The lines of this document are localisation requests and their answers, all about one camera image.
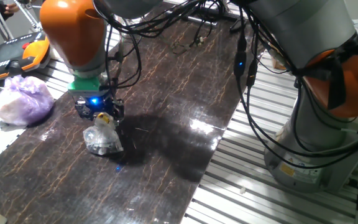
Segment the plastic bag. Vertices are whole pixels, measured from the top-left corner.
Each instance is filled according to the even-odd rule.
[[[115,131],[113,118],[107,113],[100,113],[94,126],[83,131],[86,148],[100,156],[122,152],[123,148]]]
[[[18,126],[33,124],[49,113],[53,103],[44,81],[21,75],[7,78],[0,92],[0,118]]]

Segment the table surface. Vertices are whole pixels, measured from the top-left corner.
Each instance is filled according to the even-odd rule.
[[[0,214],[9,223],[179,223],[238,103],[230,25],[220,22],[181,55],[160,39],[142,40],[142,79],[118,92],[122,157],[86,150],[82,131],[92,122],[63,95],[0,155]],[[197,27],[179,22],[164,36],[190,43]],[[135,65],[131,55],[123,74]]]

